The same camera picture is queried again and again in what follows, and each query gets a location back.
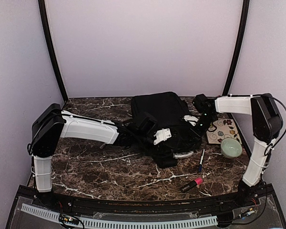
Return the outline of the black student backpack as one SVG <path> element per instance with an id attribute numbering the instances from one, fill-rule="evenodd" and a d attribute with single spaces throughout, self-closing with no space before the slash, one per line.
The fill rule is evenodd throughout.
<path id="1" fill-rule="evenodd" d="M 135 96 L 131 99 L 131 112 L 133 120 L 128 127 L 133 132 L 142 133 L 134 122 L 134 118 L 142 112 L 151 114 L 158 121 L 156 132 L 170 129 L 172 137 L 157 144 L 159 150 L 147 150 L 146 153 L 159 168 L 176 166 L 176 153 L 188 153 L 202 143 L 193 126 L 183 119 L 185 115 L 192 115 L 187 103 L 174 92 Z"/>

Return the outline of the pink and black highlighter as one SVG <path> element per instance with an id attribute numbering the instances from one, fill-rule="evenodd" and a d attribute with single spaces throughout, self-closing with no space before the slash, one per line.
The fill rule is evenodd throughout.
<path id="1" fill-rule="evenodd" d="M 180 190 L 181 190 L 181 192 L 185 193 L 185 192 L 191 190 L 192 188 L 199 186 L 202 183 L 203 183 L 203 179 L 201 177 L 199 177 L 197 179 L 192 180 L 191 182 L 184 185 L 183 187 L 181 187 Z"/>

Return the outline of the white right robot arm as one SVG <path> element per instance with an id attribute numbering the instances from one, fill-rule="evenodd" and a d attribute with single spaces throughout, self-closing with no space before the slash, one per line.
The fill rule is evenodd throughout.
<path id="1" fill-rule="evenodd" d="M 217 98 L 207 98 L 204 94 L 199 94 L 193 99 L 193 104 L 201 116 L 197 118 L 184 115 L 183 119 L 192 125 L 197 140 L 217 120 L 219 113 L 251 116 L 254 147 L 241 183 L 247 187 L 257 185 L 267 168 L 272 150 L 285 135 L 281 129 L 286 129 L 286 124 L 277 107 L 281 101 L 271 94 L 228 95 Z"/>

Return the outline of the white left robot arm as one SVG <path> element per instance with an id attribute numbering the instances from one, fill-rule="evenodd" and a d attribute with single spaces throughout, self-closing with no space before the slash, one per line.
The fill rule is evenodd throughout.
<path id="1" fill-rule="evenodd" d="M 61 138 L 79 138 L 102 142 L 106 145 L 122 144 L 133 138 L 139 144 L 147 142 L 156 146 L 172 137 L 169 128 L 158 127 L 152 116 L 143 118 L 143 133 L 131 130 L 125 122 L 100 120 L 61 109 L 59 104 L 51 104 L 33 123 L 32 139 L 27 152 L 33 158 L 33 174 L 39 200 L 47 208 L 54 208 L 58 198 L 52 191 L 51 161 Z"/>

